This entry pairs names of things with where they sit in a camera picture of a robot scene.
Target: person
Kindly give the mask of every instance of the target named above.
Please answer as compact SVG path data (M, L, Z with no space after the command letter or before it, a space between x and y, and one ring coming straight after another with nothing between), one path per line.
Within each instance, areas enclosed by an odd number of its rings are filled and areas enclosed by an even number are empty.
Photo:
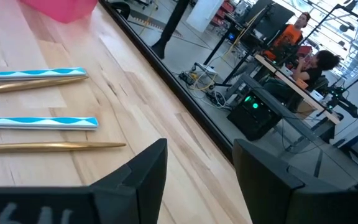
M294 80L303 80L308 87L306 90L313 90L314 84L319 77L323 75L323 71L332 70L339 64L341 58L334 55L328 50L321 50L314 55L308 64L303 58L298 59L298 66L293 72ZM289 87L283 80L279 78L270 78L264 84L264 88L281 102L288 101L295 91Z
M268 38L268 40L270 40L269 43L272 43L272 46L274 47L282 44L298 45L303 40L301 29L308 25L310 19L310 14L308 12L303 12L294 24L284 25L273 37ZM274 60L276 57L269 50L264 50L261 54L267 56L270 60ZM243 73L249 74L257 65L258 63L255 60L251 60L247 64L241 66L233 77Z

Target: woman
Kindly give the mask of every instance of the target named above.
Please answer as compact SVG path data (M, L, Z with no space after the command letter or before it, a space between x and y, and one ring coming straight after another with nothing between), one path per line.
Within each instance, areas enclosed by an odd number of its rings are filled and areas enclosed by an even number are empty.
M299 58L298 66L294 71L292 78L294 80L303 80L309 91L313 90L315 82L322 76L323 71L332 70L339 64L341 58L328 50L322 50L314 55L306 65L303 58ZM269 91L278 100L286 102L295 93L284 81L271 78L265 84L264 88Z

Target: black monitor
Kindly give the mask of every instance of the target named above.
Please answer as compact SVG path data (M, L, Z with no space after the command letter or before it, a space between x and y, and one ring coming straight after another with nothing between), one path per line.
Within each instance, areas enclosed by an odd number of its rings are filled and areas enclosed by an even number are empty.
M256 18L255 29L264 37L274 36L295 15L291 10L275 3L272 0L258 0L250 12L242 18L241 23L250 22L260 11L262 13Z

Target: blue and white chopstick handle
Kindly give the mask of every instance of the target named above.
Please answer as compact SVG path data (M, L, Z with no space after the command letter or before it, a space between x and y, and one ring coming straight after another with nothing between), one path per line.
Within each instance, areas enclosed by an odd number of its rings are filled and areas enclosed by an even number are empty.
M0 118L0 129L95 130L98 126L98 120L94 117Z
M26 71L11 71L0 72L0 81L14 81L14 80L35 80L40 78L62 78L62 77L78 77L85 76L84 68L53 68L42 70L26 70Z

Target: power strip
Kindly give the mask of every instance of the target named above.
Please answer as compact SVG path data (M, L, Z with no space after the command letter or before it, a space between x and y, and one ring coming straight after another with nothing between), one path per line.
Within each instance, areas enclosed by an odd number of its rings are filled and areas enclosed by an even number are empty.
M187 85L192 85L195 82L194 79L192 79L188 74L184 72L181 72L181 74L179 74L179 78L185 83L187 83Z

